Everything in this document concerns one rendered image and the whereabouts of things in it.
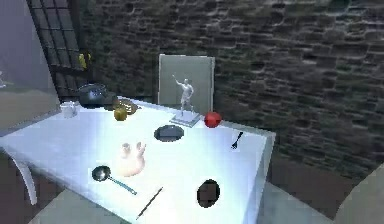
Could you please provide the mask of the dark round plate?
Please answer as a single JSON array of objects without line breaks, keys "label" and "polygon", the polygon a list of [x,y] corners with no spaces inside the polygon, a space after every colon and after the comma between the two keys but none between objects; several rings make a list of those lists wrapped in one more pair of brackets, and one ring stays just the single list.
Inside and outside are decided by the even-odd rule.
[{"label": "dark round plate", "polygon": [[176,125],[164,125],[154,131],[154,138],[161,142],[174,142],[184,136],[184,130]]}]

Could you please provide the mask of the black fork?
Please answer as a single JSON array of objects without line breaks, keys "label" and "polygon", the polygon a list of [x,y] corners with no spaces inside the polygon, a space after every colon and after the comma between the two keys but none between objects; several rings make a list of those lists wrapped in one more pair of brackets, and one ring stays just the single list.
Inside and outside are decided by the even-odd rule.
[{"label": "black fork", "polygon": [[231,145],[231,149],[233,149],[233,150],[237,149],[237,147],[238,147],[238,141],[239,141],[239,139],[242,137],[242,135],[243,135],[243,132],[239,132],[239,134],[238,134],[236,140],[235,140],[234,143]]}]

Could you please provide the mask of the black cooking pot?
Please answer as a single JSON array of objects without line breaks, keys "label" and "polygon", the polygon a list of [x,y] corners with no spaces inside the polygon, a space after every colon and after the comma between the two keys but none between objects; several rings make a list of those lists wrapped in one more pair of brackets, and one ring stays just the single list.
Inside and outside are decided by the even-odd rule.
[{"label": "black cooking pot", "polygon": [[73,91],[70,101],[81,105],[83,108],[95,109],[104,106],[107,90],[104,84],[89,83]]}]

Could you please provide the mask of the grey human statue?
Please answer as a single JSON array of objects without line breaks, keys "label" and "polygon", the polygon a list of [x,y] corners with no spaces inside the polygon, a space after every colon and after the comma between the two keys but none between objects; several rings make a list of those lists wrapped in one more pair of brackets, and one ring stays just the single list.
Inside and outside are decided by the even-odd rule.
[{"label": "grey human statue", "polygon": [[189,79],[185,78],[183,82],[175,80],[176,84],[181,87],[182,94],[180,99],[180,110],[171,119],[174,124],[193,127],[200,118],[200,115],[195,112],[192,105],[192,96],[194,94],[194,88],[191,85]]}]

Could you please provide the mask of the dark grid window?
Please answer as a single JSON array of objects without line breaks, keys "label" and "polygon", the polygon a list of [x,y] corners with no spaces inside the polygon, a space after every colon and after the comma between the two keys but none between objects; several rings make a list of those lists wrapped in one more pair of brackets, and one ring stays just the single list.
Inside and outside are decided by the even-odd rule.
[{"label": "dark grid window", "polygon": [[87,83],[77,0],[26,0],[60,101],[76,100]]}]

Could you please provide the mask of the yellow green apple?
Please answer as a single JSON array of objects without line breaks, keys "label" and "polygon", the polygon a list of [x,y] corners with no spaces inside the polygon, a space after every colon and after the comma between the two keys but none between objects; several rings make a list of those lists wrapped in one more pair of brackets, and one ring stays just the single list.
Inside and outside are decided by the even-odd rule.
[{"label": "yellow green apple", "polygon": [[124,121],[128,116],[127,110],[124,107],[117,107],[114,109],[114,118],[117,121]]}]

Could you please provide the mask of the thin dark pencil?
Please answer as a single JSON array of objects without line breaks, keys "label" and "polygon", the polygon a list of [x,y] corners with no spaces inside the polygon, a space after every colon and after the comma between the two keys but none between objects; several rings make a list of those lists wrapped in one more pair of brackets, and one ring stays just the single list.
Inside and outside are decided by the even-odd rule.
[{"label": "thin dark pencil", "polygon": [[148,207],[151,205],[151,203],[156,199],[156,197],[160,194],[160,192],[163,190],[163,187],[161,187],[148,201],[148,203],[144,206],[144,208],[140,211],[140,213],[137,215],[135,220],[138,220],[144,212],[148,209]]}]

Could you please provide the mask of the red apple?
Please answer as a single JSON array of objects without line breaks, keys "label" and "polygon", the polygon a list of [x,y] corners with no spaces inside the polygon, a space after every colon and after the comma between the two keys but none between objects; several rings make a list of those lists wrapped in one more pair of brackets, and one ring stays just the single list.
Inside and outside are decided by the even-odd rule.
[{"label": "red apple", "polygon": [[222,117],[217,112],[208,112],[204,117],[205,126],[208,128],[216,128],[222,120]]}]

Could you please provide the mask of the blue handled ladle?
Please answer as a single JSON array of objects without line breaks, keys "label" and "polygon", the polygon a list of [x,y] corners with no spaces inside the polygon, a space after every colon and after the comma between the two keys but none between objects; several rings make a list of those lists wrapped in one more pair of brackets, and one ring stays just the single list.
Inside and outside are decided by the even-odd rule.
[{"label": "blue handled ladle", "polygon": [[103,181],[106,181],[106,180],[111,180],[112,182],[114,182],[115,184],[119,185],[120,187],[126,189],[128,192],[130,192],[131,194],[133,195],[136,195],[137,192],[132,189],[131,187],[129,187],[128,185],[126,185],[125,183],[119,181],[119,180],[116,180],[115,178],[113,178],[111,176],[111,169],[108,167],[108,166],[105,166],[105,165],[102,165],[102,166],[97,166],[95,167],[92,172],[91,172],[91,176],[92,178],[95,180],[95,181],[98,181],[98,182],[103,182]]}]

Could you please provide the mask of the white cup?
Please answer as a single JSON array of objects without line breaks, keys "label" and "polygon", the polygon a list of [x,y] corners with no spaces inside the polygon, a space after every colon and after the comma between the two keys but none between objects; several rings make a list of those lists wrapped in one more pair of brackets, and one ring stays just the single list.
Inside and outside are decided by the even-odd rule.
[{"label": "white cup", "polygon": [[76,104],[73,101],[63,102],[60,109],[64,118],[72,118],[77,115]]}]

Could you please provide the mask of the white table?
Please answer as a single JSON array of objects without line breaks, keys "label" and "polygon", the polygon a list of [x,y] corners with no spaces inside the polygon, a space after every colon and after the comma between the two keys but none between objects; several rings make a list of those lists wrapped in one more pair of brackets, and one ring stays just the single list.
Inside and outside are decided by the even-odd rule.
[{"label": "white table", "polygon": [[[154,131],[169,124],[175,111],[142,103],[123,122],[102,108],[80,108],[73,118],[55,114],[0,137],[15,161],[57,181],[131,224],[256,224],[275,135],[223,121],[216,128],[202,122],[185,128],[175,142],[161,142]],[[237,149],[231,149],[243,132]],[[124,143],[146,145],[146,165],[129,178],[117,177],[137,194],[112,181],[97,182],[92,170],[116,166]],[[196,192],[208,179],[220,186],[210,208],[198,205]],[[163,190],[135,220],[151,197]]]}]

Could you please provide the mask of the dark oval bowl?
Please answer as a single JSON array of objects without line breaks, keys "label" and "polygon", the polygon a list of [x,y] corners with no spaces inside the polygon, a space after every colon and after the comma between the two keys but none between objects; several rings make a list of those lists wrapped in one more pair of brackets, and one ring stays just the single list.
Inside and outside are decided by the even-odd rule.
[{"label": "dark oval bowl", "polygon": [[202,208],[212,207],[220,197],[220,186],[213,180],[205,180],[197,189],[196,198],[198,205]]}]

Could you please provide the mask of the pale green chair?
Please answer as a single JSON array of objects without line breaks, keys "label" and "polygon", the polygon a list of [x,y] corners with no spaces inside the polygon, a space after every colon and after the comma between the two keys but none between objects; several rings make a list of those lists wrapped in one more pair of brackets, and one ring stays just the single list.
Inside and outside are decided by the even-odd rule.
[{"label": "pale green chair", "polygon": [[28,224],[130,224],[84,197],[64,190]]},{"label": "pale green chair", "polygon": [[257,224],[384,224],[384,163],[352,189],[333,220],[266,183]]}]

